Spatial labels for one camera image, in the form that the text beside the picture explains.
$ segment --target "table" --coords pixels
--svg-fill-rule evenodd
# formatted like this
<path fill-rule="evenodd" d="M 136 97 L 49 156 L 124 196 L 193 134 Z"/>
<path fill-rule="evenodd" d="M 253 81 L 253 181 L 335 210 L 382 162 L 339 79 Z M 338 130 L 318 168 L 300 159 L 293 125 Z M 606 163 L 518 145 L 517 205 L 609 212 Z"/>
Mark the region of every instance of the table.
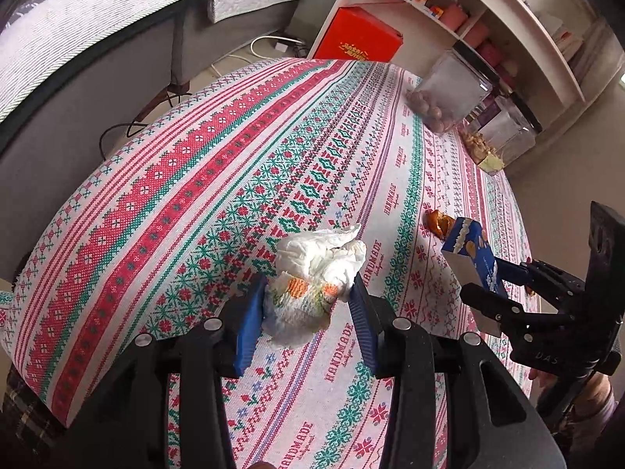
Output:
<path fill-rule="evenodd" d="M 276 242 L 361 223 L 371 294 L 428 331 L 475 330 L 441 242 L 438 208 L 479 220 L 494 253 L 529 247 L 504 174 L 484 175 L 458 136 L 435 136 L 405 105 L 418 78 L 369 62 L 267 61 L 224 76 L 120 149 L 59 210 L 18 280 L 2 344 L 52 412 L 70 424 L 132 338 L 185 333 L 215 315 Z M 509 293 L 535 310 L 516 286 Z M 507 339 L 486 337 L 524 390 Z M 170 394 L 170 462 L 179 465 L 179 382 Z M 297 349 L 259 341 L 239 381 L 223 383 L 239 467 L 376 467 L 393 381 L 364 367 L 346 304 Z M 445 462 L 437 377 L 436 467 Z"/>

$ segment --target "white tissue paper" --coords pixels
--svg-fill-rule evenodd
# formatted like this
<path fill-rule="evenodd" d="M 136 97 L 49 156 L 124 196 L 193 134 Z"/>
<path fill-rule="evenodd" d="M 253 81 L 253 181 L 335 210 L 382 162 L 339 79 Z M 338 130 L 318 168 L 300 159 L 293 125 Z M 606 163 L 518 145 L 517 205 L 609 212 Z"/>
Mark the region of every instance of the white tissue paper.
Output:
<path fill-rule="evenodd" d="M 263 330 L 273 343 L 297 347 L 330 325 L 336 299 L 347 301 L 367 248 L 349 229 L 290 234 L 277 244 L 277 278 L 265 291 Z"/>

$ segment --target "blue box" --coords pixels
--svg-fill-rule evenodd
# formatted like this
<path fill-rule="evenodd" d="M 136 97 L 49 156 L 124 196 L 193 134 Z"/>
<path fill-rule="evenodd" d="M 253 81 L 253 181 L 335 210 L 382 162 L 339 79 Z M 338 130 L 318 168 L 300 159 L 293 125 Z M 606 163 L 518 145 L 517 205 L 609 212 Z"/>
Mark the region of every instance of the blue box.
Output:
<path fill-rule="evenodd" d="M 458 217 L 443 244 L 443 256 L 460 285 L 477 284 L 507 298 L 503 282 L 498 277 L 497 261 L 479 222 Z M 501 327 L 478 310 L 471 308 L 479 331 L 501 337 Z"/>

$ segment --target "glass jar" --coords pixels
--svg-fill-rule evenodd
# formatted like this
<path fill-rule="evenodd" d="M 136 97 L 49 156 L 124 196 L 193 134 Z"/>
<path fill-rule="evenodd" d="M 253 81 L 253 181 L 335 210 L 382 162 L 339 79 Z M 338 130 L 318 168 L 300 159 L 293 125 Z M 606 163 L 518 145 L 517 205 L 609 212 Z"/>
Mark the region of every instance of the glass jar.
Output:
<path fill-rule="evenodd" d="M 487 111 L 494 114 L 482 125 L 480 118 L 466 126 L 462 139 L 473 161 L 494 174 L 536 144 L 542 127 L 520 97 L 498 96 Z"/>
<path fill-rule="evenodd" d="M 445 51 L 430 73 L 410 93 L 408 103 L 435 134 L 447 132 L 484 100 L 493 90 L 485 75 L 490 69 L 474 52 L 462 43 Z"/>

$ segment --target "red box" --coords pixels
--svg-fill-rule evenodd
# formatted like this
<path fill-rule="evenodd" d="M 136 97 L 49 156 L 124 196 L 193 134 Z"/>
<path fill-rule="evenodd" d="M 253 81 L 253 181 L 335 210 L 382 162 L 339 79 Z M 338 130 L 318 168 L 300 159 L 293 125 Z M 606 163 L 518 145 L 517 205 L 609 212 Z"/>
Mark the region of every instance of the red box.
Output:
<path fill-rule="evenodd" d="M 390 62 L 404 43 L 403 36 L 360 7 L 341 7 L 317 51 L 320 60 Z"/>
<path fill-rule="evenodd" d="M 504 61 L 504 55 L 502 55 L 501 51 L 497 49 L 490 40 L 482 42 L 482 44 L 476 49 L 476 52 L 492 68 L 497 67 L 497 65 Z"/>

